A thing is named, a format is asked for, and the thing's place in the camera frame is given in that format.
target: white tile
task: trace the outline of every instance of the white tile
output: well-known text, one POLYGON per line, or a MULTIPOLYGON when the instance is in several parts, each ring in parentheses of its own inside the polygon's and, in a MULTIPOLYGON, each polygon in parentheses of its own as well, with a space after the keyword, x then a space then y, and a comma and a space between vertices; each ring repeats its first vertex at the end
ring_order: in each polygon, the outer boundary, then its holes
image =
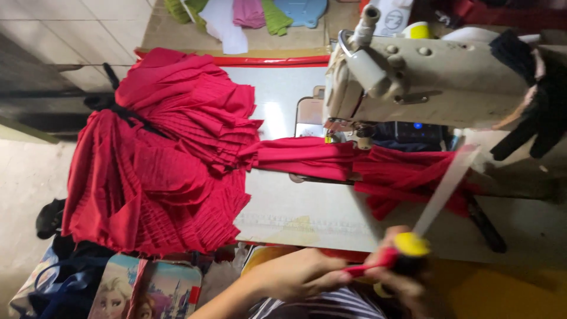
POLYGON ((89 64, 130 65, 134 58, 98 21, 44 21, 89 64))
MULTIPOLYGON (((126 65, 111 65, 111 67, 114 73, 116 74, 116 76, 118 77, 118 79, 121 81, 126 77, 128 70, 130 70, 131 68, 131 66, 126 66, 126 65)), ((106 77, 106 72, 104 71, 102 65, 95 65, 95 68, 106 77)))
POLYGON ((16 0, 1 0, 0 6, 0 20, 34 20, 16 0))
POLYGON ((151 7, 146 0, 82 0, 99 20, 150 19, 151 7))
POLYGON ((136 57, 134 49, 142 44, 144 32, 146 31, 147 21, 142 20, 123 20, 123 21, 101 21, 104 27, 114 36, 114 38, 130 53, 136 57))
POLYGON ((95 20, 81 0, 17 0, 39 20, 95 20))
POLYGON ((106 76, 89 65, 75 71, 61 72, 61 75, 85 92, 110 92, 112 86, 106 76))
POLYGON ((2 20, 0 32, 47 64, 86 64, 77 52, 41 21, 2 20))

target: white table surface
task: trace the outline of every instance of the white table surface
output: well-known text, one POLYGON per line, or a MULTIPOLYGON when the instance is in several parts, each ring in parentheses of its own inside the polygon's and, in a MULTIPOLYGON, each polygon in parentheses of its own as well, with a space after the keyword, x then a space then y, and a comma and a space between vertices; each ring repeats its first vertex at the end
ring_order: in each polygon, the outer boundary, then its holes
MULTIPOLYGON (((324 85, 326 68, 224 68, 231 79, 256 87, 252 118, 264 119, 262 140, 294 136, 298 101, 324 85)), ((383 230, 413 226, 424 205, 403 203, 377 222, 352 186, 304 182, 287 173, 252 170, 246 192, 251 201, 234 224, 237 240, 373 251, 383 230)), ((506 240, 509 251, 490 251, 472 221, 443 211, 426 238, 441 258, 512 265, 567 268, 567 213, 537 200, 477 197, 506 240)))

